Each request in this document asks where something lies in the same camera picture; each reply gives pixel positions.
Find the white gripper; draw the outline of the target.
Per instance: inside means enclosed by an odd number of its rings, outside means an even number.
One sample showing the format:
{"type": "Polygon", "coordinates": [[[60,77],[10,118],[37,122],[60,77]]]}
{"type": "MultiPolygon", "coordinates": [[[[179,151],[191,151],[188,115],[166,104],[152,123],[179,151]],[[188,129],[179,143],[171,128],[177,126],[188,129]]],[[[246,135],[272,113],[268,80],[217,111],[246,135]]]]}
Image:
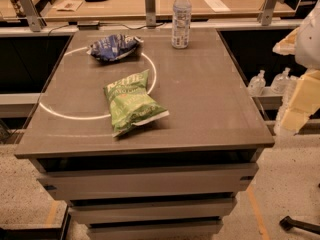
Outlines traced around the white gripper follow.
{"type": "Polygon", "coordinates": [[[280,55],[294,55],[298,64],[311,68],[298,80],[285,109],[280,126],[297,133],[320,109],[320,5],[317,4],[301,22],[277,42],[272,51],[280,55]]]}

